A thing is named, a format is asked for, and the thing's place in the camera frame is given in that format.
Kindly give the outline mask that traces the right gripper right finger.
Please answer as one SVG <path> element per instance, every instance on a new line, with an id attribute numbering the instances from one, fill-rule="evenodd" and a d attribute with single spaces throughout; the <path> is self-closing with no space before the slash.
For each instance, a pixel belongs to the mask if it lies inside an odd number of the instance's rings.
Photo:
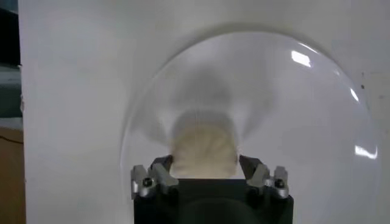
<path id="1" fill-rule="evenodd" d="M 240 155 L 239 164 L 249 187 L 257 190 L 259 195 L 270 194 L 274 198 L 289 197 L 288 171 L 277 166 L 274 174 L 258 158 Z"/>

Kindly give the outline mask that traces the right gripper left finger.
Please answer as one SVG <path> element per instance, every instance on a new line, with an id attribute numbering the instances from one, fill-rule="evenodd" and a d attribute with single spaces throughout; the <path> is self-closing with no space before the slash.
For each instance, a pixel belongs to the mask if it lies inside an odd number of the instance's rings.
<path id="1" fill-rule="evenodd" d="M 143 165 L 133 166 L 130 173 L 131 199 L 151 198 L 158 188 L 165 195 L 177 189 L 179 180 L 170 174 L 172 162 L 173 156 L 167 155 L 155 158 L 148 169 Z"/>

